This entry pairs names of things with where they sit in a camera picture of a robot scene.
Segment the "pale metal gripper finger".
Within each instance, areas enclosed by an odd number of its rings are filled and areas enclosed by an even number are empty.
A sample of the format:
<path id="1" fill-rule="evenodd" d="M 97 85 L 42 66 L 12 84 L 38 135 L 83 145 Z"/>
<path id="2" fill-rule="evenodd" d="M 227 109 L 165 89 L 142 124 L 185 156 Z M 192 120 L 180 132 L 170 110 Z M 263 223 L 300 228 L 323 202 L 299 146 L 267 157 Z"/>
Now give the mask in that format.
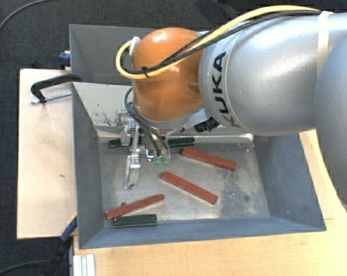
<path id="1" fill-rule="evenodd" d="M 134 134 L 134 120 L 126 118 L 123 121 L 123 129 L 120 134 L 120 141 L 123 146 L 128 146 L 131 141 L 131 136 Z"/>
<path id="2" fill-rule="evenodd" d="M 141 164 L 139 155 L 132 154 L 127 156 L 124 180 L 125 189 L 132 189 L 137 186 L 140 169 Z"/>

